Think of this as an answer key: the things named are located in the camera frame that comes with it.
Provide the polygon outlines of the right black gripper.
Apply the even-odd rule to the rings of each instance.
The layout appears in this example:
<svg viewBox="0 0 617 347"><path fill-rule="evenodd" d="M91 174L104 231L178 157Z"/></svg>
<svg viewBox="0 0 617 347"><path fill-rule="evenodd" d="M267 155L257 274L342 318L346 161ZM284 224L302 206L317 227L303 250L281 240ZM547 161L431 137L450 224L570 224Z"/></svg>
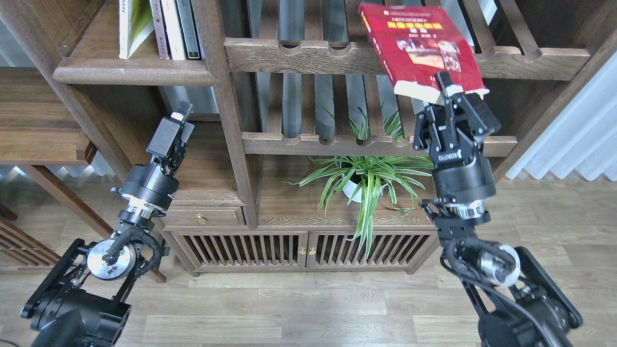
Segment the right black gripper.
<svg viewBox="0 0 617 347"><path fill-rule="evenodd" d="M415 115L414 148L428 151L436 193L445 204L471 204L496 194L484 140L502 127L477 93L461 92L449 72L435 75L444 105Z"/></svg>

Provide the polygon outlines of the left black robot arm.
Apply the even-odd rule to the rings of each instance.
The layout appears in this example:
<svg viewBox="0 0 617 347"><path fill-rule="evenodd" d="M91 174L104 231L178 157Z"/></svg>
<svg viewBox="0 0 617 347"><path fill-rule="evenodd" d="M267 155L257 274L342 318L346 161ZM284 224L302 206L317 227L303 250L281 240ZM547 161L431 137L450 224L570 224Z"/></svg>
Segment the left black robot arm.
<svg viewBox="0 0 617 347"><path fill-rule="evenodd" d="M76 239L25 303L21 317L38 336L34 347L112 347L132 307L126 298L139 277L158 266L170 249L152 235L179 182L174 177L187 153L193 105L182 101L164 117L146 151L148 164L132 167L114 192L128 200L112 235L86 244Z"/></svg>

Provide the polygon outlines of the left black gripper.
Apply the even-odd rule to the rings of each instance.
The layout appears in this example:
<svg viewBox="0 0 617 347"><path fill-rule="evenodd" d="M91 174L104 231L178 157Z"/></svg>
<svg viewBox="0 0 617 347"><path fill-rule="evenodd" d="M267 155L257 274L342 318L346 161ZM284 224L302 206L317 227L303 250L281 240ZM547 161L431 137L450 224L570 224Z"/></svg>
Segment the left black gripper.
<svg viewBox="0 0 617 347"><path fill-rule="evenodd" d="M174 178L187 154L187 142L195 125L187 122L193 105L181 101L179 108L159 123L146 152L160 160L168 160L163 168L158 162L134 165L122 187L112 187L129 200L129 213L151 213L153 210L167 211L177 192L179 182Z"/></svg>

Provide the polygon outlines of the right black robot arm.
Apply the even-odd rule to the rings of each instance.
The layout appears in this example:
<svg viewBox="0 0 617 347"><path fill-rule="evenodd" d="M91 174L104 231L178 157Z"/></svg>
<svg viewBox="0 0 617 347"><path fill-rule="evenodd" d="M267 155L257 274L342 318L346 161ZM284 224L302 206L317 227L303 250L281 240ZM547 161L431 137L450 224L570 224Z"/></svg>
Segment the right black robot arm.
<svg viewBox="0 0 617 347"><path fill-rule="evenodd" d="M525 247L479 239L491 220L484 202L496 194L484 140L500 122L476 93L449 72L436 75L441 101L416 116L414 147L434 164L436 197L420 206L438 229L440 262L465 288L480 320L483 347L570 347L583 318Z"/></svg>

